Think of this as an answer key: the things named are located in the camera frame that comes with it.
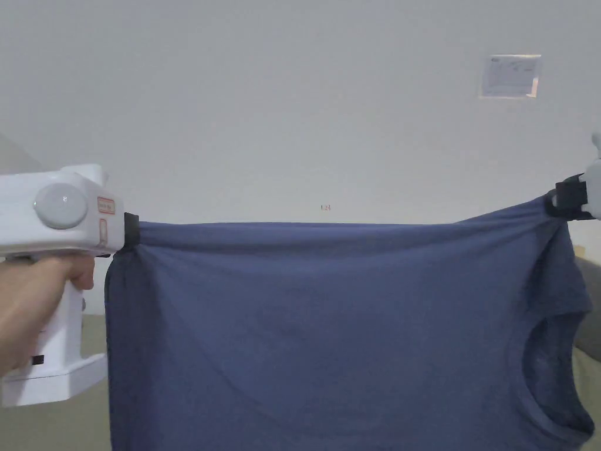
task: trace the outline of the round gray button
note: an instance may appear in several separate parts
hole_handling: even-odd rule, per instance
[[[54,183],[42,188],[35,197],[39,219],[53,229],[70,229],[84,220],[88,202],[73,185]]]

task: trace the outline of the white plastic device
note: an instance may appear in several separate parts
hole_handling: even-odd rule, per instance
[[[122,201],[98,165],[0,176],[0,257],[112,254],[124,244]],[[5,407],[71,398],[106,377],[106,355],[81,357],[84,299],[67,283],[30,363],[2,379]]]
[[[582,206],[582,211],[601,219],[601,135],[594,133],[591,140],[597,147],[598,157],[580,176],[580,181],[587,184],[588,197],[588,203]]]

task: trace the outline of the blue t-shirt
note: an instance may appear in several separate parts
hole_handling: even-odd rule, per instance
[[[455,224],[141,224],[106,279],[115,451],[559,451],[590,302],[543,200]]]

